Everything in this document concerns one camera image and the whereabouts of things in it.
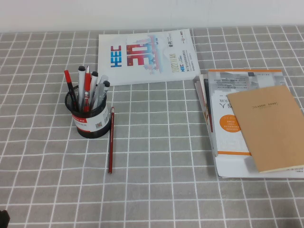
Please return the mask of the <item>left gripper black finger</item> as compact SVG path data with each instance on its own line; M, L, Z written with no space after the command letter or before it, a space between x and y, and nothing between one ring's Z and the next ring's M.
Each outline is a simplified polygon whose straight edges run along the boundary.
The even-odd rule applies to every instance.
M6 210L0 211L0 228L7 228L10 222L10 216Z

